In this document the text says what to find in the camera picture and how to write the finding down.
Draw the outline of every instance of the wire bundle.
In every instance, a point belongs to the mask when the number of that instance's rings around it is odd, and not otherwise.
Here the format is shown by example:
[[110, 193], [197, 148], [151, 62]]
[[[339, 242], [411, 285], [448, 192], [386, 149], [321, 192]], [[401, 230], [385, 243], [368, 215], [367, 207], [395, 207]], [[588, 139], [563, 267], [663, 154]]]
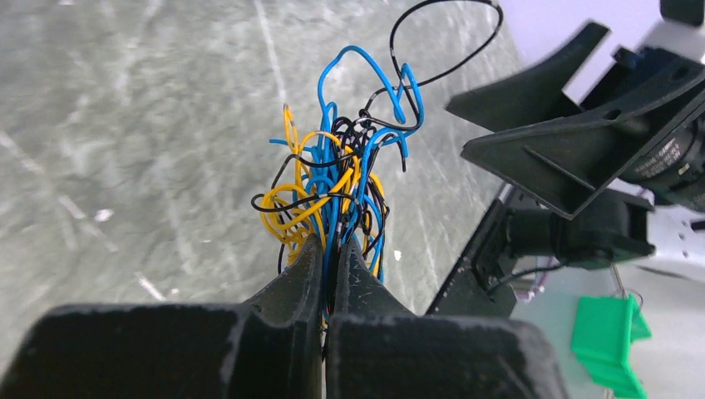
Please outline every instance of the wire bundle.
[[[333, 300], [331, 295], [334, 284], [329, 278], [330, 268], [338, 258], [339, 249], [350, 239], [361, 242], [362, 255], [372, 274], [384, 281], [384, 226], [390, 209], [385, 203], [382, 184], [372, 173], [379, 150], [386, 145], [396, 145], [402, 157], [402, 170], [406, 171], [407, 138], [423, 125], [425, 119], [419, 88], [460, 68], [487, 47], [500, 30], [503, 13], [499, 5], [488, 0], [465, 0], [493, 7], [499, 16], [495, 30], [480, 47], [454, 67], [425, 81], [417, 82], [409, 65], [404, 63], [400, 66], [397, 61], [394, 52], [397, 29], [419, 8], [446, 1], [453, 0], [421, 2], [404, 12], [393, 25], [389, 37], [389, 52], [396, 78], [399, 80], [397, 86], [392, 85], [375, 60], [362, 48], [344, 47], [318, 79], [318, 103], [323, 114], [319, 130], [311, 131], [299, 139], [292, 112], [285, 105], [285, 139], [270, 141], [286, 145], [291, 154], [277, 173], [271, 190], [255, 195], [251, 203], [260, 212], [265, 228], [282, 244], [278, 265], [280, 273], [283, 268], [284, 250], [288, 250], [287, 264], [291, 264], [310, 234], [316, 234], [321, 239], [324, 248], [324, 294], [327, 292], [328, 306]], [[348, 53], [356, 53], [362, 57], [382, 82], [382, 88], [371, 95], [354, 120], [339, 116], [338, 105], [334, 101], [326, 102], [323, 96], [328, 73]], [[393, 123], [376, 118], [370, 113], [375, 98], [385, 92], [392, 103], [395, 119]], [[402, 103], [411, 109], [413, 124], [407, 122]], [[277, 185], [291, 161], [294, 171], [293, 183]], [[324, 314], [331, 310], [328, 306], [324, 309]]]

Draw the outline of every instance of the scratch mark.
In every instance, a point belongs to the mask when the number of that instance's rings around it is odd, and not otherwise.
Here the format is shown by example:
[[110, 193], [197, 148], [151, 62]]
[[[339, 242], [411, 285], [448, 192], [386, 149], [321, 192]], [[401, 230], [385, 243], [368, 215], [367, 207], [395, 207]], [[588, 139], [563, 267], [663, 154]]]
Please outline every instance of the scratch mark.
[[34, 303], [46, 297], [51, 290], [51, 284], [39, 284], [38, 287], [28, 290], [26, 302], [22, 305], [22, 307], [30, 308]]
[[59, 195], [59, 204], [63, 205], [63, 207], [68, 210], [71, 216], [73, 216], [73, 219], [83, 220], [86, 218], [86, 214], [84, 214], [83, 211], [78, 208], [78, 205], [68, 198], [68, 196]]
[[[83, 57], [81, 56], [81, 54], [79, 52], [70, 51], [70, 52], [68, 52], [68, 55], [71, 58], [71, 60], [73, 61], [74, 65], [76, 65], [77, 67], [79, 67], [82, 70], [84, 76], [82, 76], [81, 78], [83, 78], [87, 81], [90, 81], [94, 86], [97, 86], [97, 93], [98, 93], [98, 95], [100, 95], [103, 92], [103, 90], [102, 90], [102, 87], [98, 84], [99, 79], [97, 77], [97, 74], [96, 74], [93, 66], [90, 65], [88, 62], [86, 62], [86, 60], [83, 59]], [[70, 114], [69, 117], [67, 118], [67, 121], [65, 121], [64, 124], [71, 122], [72, 117], [78, 118], [78, 117], [80, 117], [80, 115], [79, 114], [74, 115], [73, 113]]]
[[521, 389], [521, 393], [524, 394], [524, 397], [534, 397], [534, 395], [531, 394], [531, 390], [524, 384], [523, 381], [521, 381], [521, 378], [516, 375], [514, 370], [511, 369], [510, 365], [507, 364], [506, 360], [502, 356], [497, 357], [497, 361], [500, 363], [500, 366], [505, 369], [507, 372], [507, 376], [509, 376], [509, 379], [519, 388]]
[[24, 169], [29, 170], [35, 175], [45, 175], [46, 172], [44, 171], [44, 168], [42, 168], [35, 160], [30, 158], [29, 155], [27, 155], [26, 152], [22, 148], [20, 148], [17, 143], [15, 143], [15, 140], [12, 139], [5, 131], [0, 131], [0, 145], [5, 147], [8, 151], [10, 151], [10, 154], [14, 155], [15, 158], [17, 158]]
[[[8, 150], [10, 154], [14, 155], [14, 157], [20, 161], [20, 164], [24, 169], [29, 170], [39, 179], [40, 185], [46, 190], [47, 193], [52, 192], [52, 186], [47, 180], [47, 173], [44, 168], [42, 168], [35, 160], [30, 158], [30, 156], [27, 155], [27, 153], [24, 152], [19, 145], [17, 145], [15, 140], [13, 140], [12, 137], [7, 135], [7, 133], [2, 130], [0, 130], [0, 145]], [[64, 244], [66, 244], [66, 247], [70, 251], [75, 251], [78, 248], [78, 242], [76, 241], [76, 236], [73, 233], [71, 221], [58, 206], [54, 206], [53, 210], [62, 230]]]
[[423, 214], [421, 208], [417, 209], [417, 213], [419, 224], [421, 225], [423, 240], [425, 241], [426, 257], [428, 258], [428, 262], [431, 264], [431, 277], [433, 278], [433, 283], [435, 284], [436, 288], [438, 288], [440, 287], [440, 284], [438, 281], [438, 273], [436, 272], [436, 260], [433, 256], [433, 251], [431, 251], [431, 241], [429, 240], [428, 233], [426, 232], [426, 224], [423, 222], [423, 219], [426, 216]]
[[[196, 121], [195, 115], [192, 115], [193, 110], [188, 106], [184, 106], [184, 109], [185, 112], [189, 114], [189, 119], [191, 121]], [[194, 128], [192, 130], [193, 137], [196, 145], [198, 146], [200, 169], [206, 181], [206, 194], [210, 199], [210, 208], [215, 213], [215, 223], [220, 230], [219, 233], [221, 236], [225, 236], [228, 232], [228, 227], [230, 226], [230, 217], [229, 213], [225, 210], [225, 207], [218, 200], [219, 179], [209, 161], [208, 141], [205, 139], [201, 129], [197, 129], [195, 126], [192, 127]], [[225, 259], [231, 267], [231, 270], [240, 270], [232, 243], [225, 239], [222, 245], [224, 246]]]
[[284, 102], [286, 102], [286, 89], [284, 88], [284, 79], [282, 78], [282, 71], [279, 68], [279, 60], [277, 59], [277, 53], [274, 51], [274, 40], [272, 39], [272, 33], [269, 30], [269, 21], [267, 20], [267, 14], [264, 13], [264, 7], [262, 6], [261, 0], [254, 0], [254, 6], [255, 8], [257, 8], [259, 27], [262, 28], [264, 42], [267, 44], [267, 53], [269, 54], [269, 63], [272, 64], [274, 80], [277, 82], [279, 102], [283, 104]]
[[164, 0], [149, 0], [147, 8], [142, 13], [142, 21], [140, 26], [137, 28], [137, 34], [127, 42], [127, 48], [134, 49], [141, 44], [146, 28], [154, 20], [156, 14], [162, 9], [162, 7], [164, 7]]
[[443, 169], [441, 168], [441, 163], [438, 162], [436, 159], [436, 154], [431, 152], [431, 148], [428, 146], [428, 144], [422, 142], [422, 147], [426, 149], [426, 152], [429, 155], [429, 158], [431, 158], [431, 162], [433, 164], [433, 167], [436, 168], [436, 171], [438, 172], [439, 175], [441, 175], [441, 178], [443, 178], [443, 181], [447, 182], [448, 181], [448, 176], [446, 175], [445, 172], [443, 172]]
[[191, 267], [192, 259], [195, 258], [193, 249], [189, 240], [181, 231], [181, 220], [179, 210], [176, 208], [176, 203], [171, 198], [169, 192], [169, 182], [164, 176], [164, 170], [171, 167], [171, 159], [167, 154], [160, 157], [155, 165], [155, 179], [163, 194], [164, 202], [166, 202], [166, 216], [169, 218], [169, 226], [174, 230], [176, 236], [176, 251], [181, 259], [181, 268], [187, 274], [193, 274], [194, 270]]
[[[391, 200], [389, 203], [389, 206], [392, 209], [395, 209], [396, 207], [394, 206], [394, 204], [395, 204], [394, 200]], [[392, 216], [389, 218], [389, 220], [387, 221], [387, 224], [385, 225], [385, 228], [384, 228], [384, 237], [385, 237], [387, 245], [394, 243], [394, 231], [395, 231], [394, 230], [394, 224], [395, 224], [394, 222], [396, 220], [397, 220], [397, 218], [395, 217], [395, 213], [392, 212]], [[404, 284], [404, 278], [402, 276], [402, 268], [393, 268], [393, 270], [394, 270], [394, 273], [392, 273], [392, 275], [394, 275], [395, 278], [397, 278], [399, 280], [400, 294], [405, 299], [404, 302], [409, 304], [409, 310], [414, 312], [414, 310], [416, 310], [415, 309], [416, 304], [414, 303], [414, 297], [410, 296], [407, 292], [407, 285]]]
[[66, 210], [68, 211], [69, 214], [73, 217], [73, 219], [81, 221], [81, 229], [88, 233], [89, 235], [92, 235], [93, 237], [99, 239], [103, 245], [106, 246], [108, 251], [110, 252], [117, 252], [117, 245], [113, 243], [108, 237], [105, 235], [105, 233], [102, 232], [102, 230], [98, 229], [97, 226], [94, 226], [90, 223], [87, 223], [87, 217], [86, 214], [81, 210], [81, 208], [76, 205], [75, 202], [71, 198], [68, 197], [68, 195], [59, 195], [58, 198], [59, 204], [61, 204]]
[[166, 300], [166, 297], [159, 292], [158, 289], [156, 289], [155, 285], [145, 277], [144, 274], [141, 272], [136, 272], [135, 276], [137, 276], [137, 282], [140, 283], [142, 288], [144, 288], [152, 298], [156, 299], [157, 301], [164, 302]]

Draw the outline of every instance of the blue wire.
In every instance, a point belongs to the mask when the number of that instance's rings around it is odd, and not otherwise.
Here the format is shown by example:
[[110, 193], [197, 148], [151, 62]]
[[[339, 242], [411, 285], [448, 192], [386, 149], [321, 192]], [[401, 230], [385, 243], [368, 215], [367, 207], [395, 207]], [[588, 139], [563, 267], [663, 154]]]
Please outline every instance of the blue wire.
[[[418, 125], [421, 126], [425, 120], [425, 110], [423, 106], [423, 102], [421, 99], [421, 93], [419, 92], [419, 87], [416, 81], [416, 78], [413, 75], [413, 72], [411, 68], [408, 66], [408, 64], [403, 64], [402, 69], [401, 69], [401, 82], [399, 84], [399, 87], [397, 88], [396, 91], [394, 91], [391, 82], [385, 74], [382, 72], [382, 69], [379, 67], [377, 62], [374, 61], [374, 59], [367, 53], [365, 52], [362, 48], [358, 46], [346, 46], [344, 47], [339, 53], [338, 56], [335, 57], [323, 70], [321, 73], [321, 76], [318, 78], [318, 103], [321, 107], [321, 112], [322, 112], [322, 117], [321, 117], [321, 124], [320, 124], [320, 130], [321, 131], [330, 131], [331, 130], [331, 121], [335, 121], [338, 118], [338, 105], [334, 102], [331, 101], [329, 103], [326, 103], [325, 100], [323, 99], [323, 84], [328, 77], [328, 73], [341, 61], [343, 56], [347, 54], [348, 52], [356, 52], [358, 55], [360, 55], [362, 58], [367, 61], [367, 63], [372, 67], [372, 69], [375, 71], [377, 76], [379, 77], [380, 81], [382, 81], [382, 84], [384, 85], [384, 88], [386, 89], [387, 94], [389, 95], [389, 99], [392, 102], [393, 105], [393, 110], [394, 110], [394, 117], [397, 120], [397, 122], [404, 124], [407, 121], [407, 118], [404, 114], [404, 110], [402, 109], [402, 95], [404, 94], [404, 86], [405, 80], [409, 81], [409, 86], [411, 86], [411, 89], [414, 93], [414, 97], [416, 100], [416, 104], [418, 106]], [[369, 170], [367, 170], [367, 164], [369, 161], [370, 154], [374, 148], [377, 148], [379, 146], [385, 146], [385, 145], [390, 145], [390, 144], [395, 144], [399, 142], [402, 148], [402, 156], [404, 158], [408, 157], [408, 147], [407, 147], [407, 141], [406, 138], [413, 134], [416, 130], [412, 131], [397, 131], [388, 127], [384, 127], [381, 130], [379, 130], [377, 133], [375, 133], [368, 144], [364, 148], [363, 156], [361, 159], [361, 164], [362, 164], [362, 174], [361, 174], [361, 179], [360, 179], [360, 184], [357, 188], [357, 195], [354, 195], [357, 201], [360, 204], [366, 204], [367, 207], [372, 211], [375, 219], [377, 220], [377, 225], [382, 225], [382, 213], [380, 209], [377, 207], [375, 202], [370, 198], [369, 195], [365, 194], [365, 186], [367, 179], [369, 177]], [[384, 135], [387, 135], [389, 133], [393, 133], [396, 135], [396, 137], [391, 138], [390, 140], [385, 141], [384, 143], [377, 143], [377, 141], [383, 137]], [[270, 143], [273, 144], [279, 144], [279, 145], [288, 145], [286, 140], [281, 140], [281, 139], [272, 139], [269, 141]], [[305, 147], [303, 149], [304, 151], [308, 152], [311, 154], [313, 162], [315, 163], [328, 163], [331, 162], [335, 159], [337, 159], [337, 154], [335, 153], [335, 146], [331, 142], [329, 138], [327, 138], [324, 135], [319, 135], [318, 140], [315, 146], [313, 147]], [[335, 184], [334, 182], [337, 182], [339, 180], [339, 171], [337, 166], [332, 165], [326, 168], [311, 168], [310, 169], [310, 175], [305, 175], [302, 176], [303, 179], [308, 179], [308, 183], [306, 184], [305, 190], [307, 193], [312, 194], [313, 193], [313, 187], [315, 187], [316, 192], [318, 193], [326, 193], [331, 190]], [[296, 192], [293, 193], [293, 200], [296, 201], [298, 200], [298, 195]], [[324, 281], [328, 278], [328, 268], [329, 268], [329, 263], [330, 259], [332, 256], [332, 251], [333, 251], [333, 238], [335, 237], [335, 232], [336, 228], [338, 227], [338, 207], [340, 205], [340, 199], [333, 197], [331, 200], [329, 200], [322, 208], [321, 208], [321, 215], [322, 215], [322, 223], [323, 225], [319, 226], [318, 222], [316, 222], [316, 219], [311, 215], [310, 221], [312, 226], [314, 227], [316, 233], [320, 235], [321, 231], [326, 231], [328, 236], [326, 239], [326, 251], [325, 255], [323, 256], [323, 278]], [[311, 204], [306, 204], [306, 208], [310, 208]], [[343, 232], [343, 235], [341, 239], [343, 242], [347, 242], [350, 239], [355, 239], [356, 241], [359, 240], [357, 239], [357, 236], [355, 235], [355, 232], [353, 230], [353, 226], [357, 224], [357, 221], [362, 218], [361, 214], [358, 214], [358, 212], [352, 213], [350, 216], [350, 221], [348, 226], [346, 226], [345, 231]], [[375, 243], [374, 251], [375, 254], [372, 257], [372, 266], [377, 262], [377, 260], [380, 257], [380, 254], [382, 252], [382, 248], [384, 245], [385, 241], [385, 236], [383, 232], [380, 232], [380, 237]], [[381, 282], [384, 282], [384, 269], [380, 265], [380, 272], [379, 272], [379, 279]], [[323, 316], [328, 320], [328, 307], [325, 306], [323, 309]]]
[[318, 78], [318, 104], [321, 106], [321, 111], [323, 112], [323, 118], [321, 119], [321, 130], [330, 131], [331, 129], [331, 120], [328, 118], [328, 110], [332, 107], [334, 109], [334, 115], [337, 115], [338, 110], [338, 106], [334, 102], [326, 104], [326, 101], [323, 99], [323, 83], [325, 82], [326, 77], [328, 77], [328, 73], [331, 71], [331, 69], [333, 69], [333, 67], [335, 67], [343, 58], [343, 56], [348, 52], [356, 52], [357, 54], [362, 56], [365, 61], [367, 61], [367, 63], [370, 65], [370, 67], [372, 67], [372, 69], [374, 69], [375, 73], [377, 73], [377, 76], [382, 81], [384, 88], [387, 89], [389, 99], [394, 105], [394, 117], [397, 119], [397, 122], [406, 123], [407, 118], [404, 116], [404, 110], [402, 109], [402, 104], [400, 102], [401, 96], [394, 95], [392, 83], [390, 83], [389, 79], [387, 79], [387, 76], [384, 75], [384, 72], [382, 72], [382, 68], [380, 68], [377, 62], [375, 62], [374, 59], [372, 59], [372, 57], [367, 54], [367, 52], [365, 52], [362, 48], [358, 46], [345, 46], [338, 53], [338, 56], [335, 57], [328, 64], [328, 66], [326, 66], [326, 68], [323, 70], [323, 73], [321, 73], [321, 76]]

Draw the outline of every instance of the white surface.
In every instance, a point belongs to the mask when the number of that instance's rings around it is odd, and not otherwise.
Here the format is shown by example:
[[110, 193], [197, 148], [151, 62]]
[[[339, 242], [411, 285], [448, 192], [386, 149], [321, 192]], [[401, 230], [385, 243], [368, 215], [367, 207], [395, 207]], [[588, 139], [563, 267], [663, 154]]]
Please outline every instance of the white surface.
[[612, 63], [619, 47], [636, 50], [644, 43], [667, 48], [693, 60], [705, 54], [705, 35], [690, 27], [665, 22], [658, 0], [503, 0], [506, 21], [525, 65], [541, 61], [578, 32], [588, 21], [611, 33], [565, 88], [580, 101]]
[[[612, 61], [611, 54], [619, 46], [636, 50], [648, 43], [699, 61], [705, 54], [703, 31], [662, 21], [658, 0], [504, 0], [502, 7], [525, 65], [549, 55], [588, 20], [610, 28], [612, 34], [565, 88], [566, 94], [575, 101], [582, 100], [606, 72]], [[698, 250], [705, 250], [705, 239], [700, 234], [689, 233], [682, 223], [691, 217], [693, 215], [689, 212], [659, 210], [649, 225], [648, 234], [649, 239], [663, 243], [656, 256], [631, 264], [673, 273], [680, 270], [694, 278], [705, 277], [701, 274], [705, 259], [698, 254]], [[699, 371], [705, 366], [705, 286], [644, 272], [630, 265], [621, 265], [619, 269], [624, 285], [643, 295], [644, 315], [653, 332], [651, 340], [634, 344], [630, 360], [649, 397], [705, 397]], [[571, 396], [601, 397], [599, 392], [590, 389], [589, 383], [580, 379], [572, 362], [565, 360], [569, 359], [570, 353], [565, 352], [569, 342], [564, 340], [574, 320], [571, 293], [575, 293], [572, 290], [576, 287], [571, 284], [578, 284], [577, 287], [591, 284], [582, 279], [583, 276], [578, 280], [579, 276], [569, 276], [566, 272], [551, 276], [546, 292], [528, 305], [519, 304], [516, 312], [522, 318], [538, 319], [552, 326], [545, 331], [559, 352]]]
[[604, 394], [604, 389], [593, 384], [588, 372], [570, 350], [578, 300], [582, 296], [611, 296], [618, 291], [611, 269], [588, 272], [565, 268], [551, 274], [544, 293], [530, 303], [518, 302], [511, 315], [543, 329], [554, 346], [573, 399], [595, 399]]

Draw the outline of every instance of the black wire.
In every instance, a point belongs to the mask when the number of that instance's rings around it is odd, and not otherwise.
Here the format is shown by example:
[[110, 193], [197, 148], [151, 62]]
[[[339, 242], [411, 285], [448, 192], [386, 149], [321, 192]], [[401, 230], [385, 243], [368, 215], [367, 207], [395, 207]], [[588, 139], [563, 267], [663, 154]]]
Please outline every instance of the black wire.
[[362, 225], [361, 229], [363, 234], [370, 235], [372, 233], [372, 211], [370, 211], [369, 209], [365, 209], [364, 222], [360, 224]]
[[384, 235], [384, 227], [387, 224], [387, 216], [389, 215], [389, 207], [387, 207], [384, 204], [384, 199], [382, 198], [382, 194], [379, 192], [377, 187], [375, 185], [369, 185], [370, 187], [370, 192], [372, 193], [372, 200], [375, 201], [377, 204], [377, 207], [380, 209], [380, 212], [382, 212], [382, 223], [379, 226], [379, 229], [377, 229], [377, 237], [375, 237], [371, 243], [367, 244], [367, 248], [364, 249], [364, 252], [362, 252], [362, 256], [366, 259], [367, 254], [372, 251], [375, 245], [377, 245], [377, 242], [382, 239], [382, 236]]
[[[412, 98], [412, 94], [409, 91], [410, 87], [411, 86], [403, 86], [402, 89], [404, 90], [404, 94], [406, 94], [407, 99], [409, 100], [409, 106], [412, 108], [412, 113], [414, 114], [414, 118], [416, 119], [416, 122], [414, 123], [413, 126], [394, 125], [393, 123], [383, 121], [381, 119], [377, 119], [377, 118], [373, 117], [372, 115], [370, 115], [370, 113], [367, 110], [367, 106], [365, 106], [366, 108], [363, 108], [360, 110], [360, 117], [357, 118], [355, 121], [359, 121], [361, 123], [362, 122], [367, 122], [367, 123], [374, 122], [374, 123], [377, 123], [378, 125], [388, 127], [388, 128], [393, 129], [395, 131], [415, 131], [415, 130], [417, 130], [419, 127], [421, 127], [421, 117], [420, 117], [418, 108], [416, 107], [416, 105], [414, 105], [414, 100]], [[372, 97], [370, 97], [370, 98], [374, 99], [374, 97], [376, 97], [376, 96], [377, 96], [377, 94], [372, 94]]]
[[344, 194], [344, 193], [316, 194], [316, 195], [311, 195], [309, 197], [300, 199], [298, 201], [294, 201], [291, 204], [288, 204], [285, 206], [279, 206], [277, 208], [262, 208], [261, 206], [257, 205], [256, 201], [260, 198], [263, 198], [263, 197], [264, 197], [264, 194], [257, 194], [255, 196], [253, 196], [252, 199], [249, 201], [250, 204], [252, 205], [252, 207], [255, 208], [256, 210], [258, 210], [259, 212], [273, 214], [273, 213], [277, 213], [277, 212], [283, 212], [285, 210], [298, 208], [299, 206], [301, 206], [303, 204], [307, 204], [308, 202], [315, 201], [315, 200], [320, 200], [322, 198], [338, 197], [338, 198], [343, 198], [345, 200], [351, 200], [355, 204], [357, 211], [358, 211], [358, 214], [360, 214], [361, 215], [360, 217], [362, 217], [362, 205], [360, 204], [359, 201], [357, 201], [357, 198], [353, 197], [350, 194]]
[[[454, 71], [457, 71], [460, 69], [463, 65], [465, 65], [469, 60], [477, 56], [482, 50], [484, 50], [487, 46], [492, 43], [493, 40], [495, 40], [495, 37], [500, 32], [500, 29], [502, 28], [502, 24], [504, 23], [504, 12], [502, 11], [502, 7], [499, 5], [499, 3], [493, 3], [490, 0], [426, 0], [425, 2], [420, 2], [416, 6], [409, 8], [406, 10], [398, 19], [396, 22], [394, 22], [394, 26], [392, 27], [392, 31], [389, 34], [389, 53], [392, 56], [392, 64], [394, 66], [394, 70], [397, 72], [399, 77], [401, 78], [401, 69], [399, 68], [399, 63], [397, 61], [397, 56], [394, 52], [394, 37], [397, 35], [397, 29], [399, 26], [404, 22], [405, 19], [407, 19], [410, 15], [412, 15], [415, 11], [417, 11], [420, 8], [423, 8], [425, 6], [435, 4], [438, 2], [457, 2], [457, 1], [465, 1], [465, 2], [478, 2], [481, 4], [486, 4], [492, 8], [495, 9], [497, 12], [497, 25], [495, 26], [495, 29], [492, 31], [492, 34], [483, 42], [475, 51], [470, 53], [469, 56], [463, 58], [460, 62], [455, 64], [455, 66], [452, 66], [451, 68], [445, 70], [444, 72], [439, 73], [438, 75], [432, 76], [425, 81], [421, 81], [418, 83], [419, 87], [425, 86], [429, 83], [433, 83], [434, 81], [437, 81], [445, 76], [450, 75]], [[381, 88], [375, 91], [370, 99], [367, 101], [367, 104], [365, 105], [365, 108], [363, 110], [367, 111], [370, 109], [370, 106], [372, 106], [372, 102], [374, 101], [375, 97], [379, 96], [383, 92], [385, 92], [387, 89], [386, 88]]]
[[382, 276], [382, 265], [383, 265], [382, 261], [384, 260], [383, 258], [384, 258], [384, 251], [380, 251], [379, 260], [378, 260], [379, 268], [377, 269], [377, 276], [375, 276], [377, 278], [380, 278], [380, 276]]
[[326, 337], [323, 339], [323, 349], [321, 349], [321, 360], [325, 362], [328, 356], [328, 332], [326, 332]]
[[544, 266], [541, 268], [528, 268], [526, 270], [521, 270], [520, 272], [517, 272], [517, 273], [507, 274], [505, 277], [500, 278], [495, 283], [490, 285], [490, 287], [487, 288], [487, 294], [492, 295], [502, 285], [510, 283], [518, 278], [522, 278], [522, 277], [527, 276], [529, 274], [552, 272], [554, 270], [558, 270], [559, 268], [564, 268], [567, 265], [568, 264], [556, 264], [553, 266]]
[[282, 248], [279, 249], [279, 261], [277, 262], [277, 271], [279, 272], [279, 274], [281, 274], [283, 271], [282, 261], [284, 257], [284, 247], [286, 247], [286, 245], [282, 244]]
[[[395, 135], [393, 133], [389, 133], [388, 135], [385, 135], [382, 138], [382, 143], [385, 143], [387, 140], [393, 139], [394, 136]], [[402, 148], [401, 141], [397, 141], [397, 147], [399, 148], [399, 155], [402, 158], [402, 172], [406, 172], [407, 171], [407, 158], [404, 156], [404, 149]], [[375, 160], [377, 160], [377, 153], [379, 152], [379, 150], [381, 148], [382, 148], [382, 146], [380, 145], [378, 147], [373, 148], [372, 151], [370, 151], [370, 156], [368, 158], [368, 163], [367, 163], [367, 170], [372, 170], [372, 167], [374, 166]]]
[[277, 186], [277, 183], [279, 182], [279, 178], [282, 177], [282, 174], [286, 170], [286, 167], [291, 160], [296, 159], [299, 160], [302, 164], [311, 167], [311, 168], [328, 168], [333, 165], [338, 165], [346, 160], [352, 159], [354, 156], [361, 156], [362, 153], [360, 152], [351, 152], [350, 154], [343, 155], [336, 160], [331, 160], [329, 162], [324, 162], [324, 163], [316, 163], [316, 162], [311, 162], [310, 160], [304, 159], [301, 155], [299, 154], [289, 154], [289, 156], [286, 157], [284, 160], [282, 166], [279, 168], [279, 172], [277, 172], [277, 175], [274, 176], [274, 180], [272, 181], [272, 189]]
[[[338, 132], [338, 129], [342, 127], [342, 125], [347, 126], [346, 130], [342, 133]], [[352, 142], [350, 146], [353, 149], [359, 149], [359, 148], [364, 148], [367, 144], [367, 141], [370, 138], [370, 135], [374, 135], [377, 132], [377, 128], [374, 126], [365, 126], [364, 121], [350, 121], [348, 118], [345, 117], [339, 117], [337, 118], [334, 122], [333, 125], [340, 125], [338, 128], [333, 129], [333, 131], [336, 131], [340, 136], [341, 136], [341, 147], [345, 148], [346, 144], [348, 143], [348, 139], [352, 137]], [[357, 132], [355, 131], [355, 127], [360, 126], [362, 127], [362, 131]]]
[[351, 121], [349, 118], [345, 116], [339, 116], [333, 123], [331, 124], [331, 131], [337, 131], [343, 125], [350, 126], [353, 124], [353, 121]]

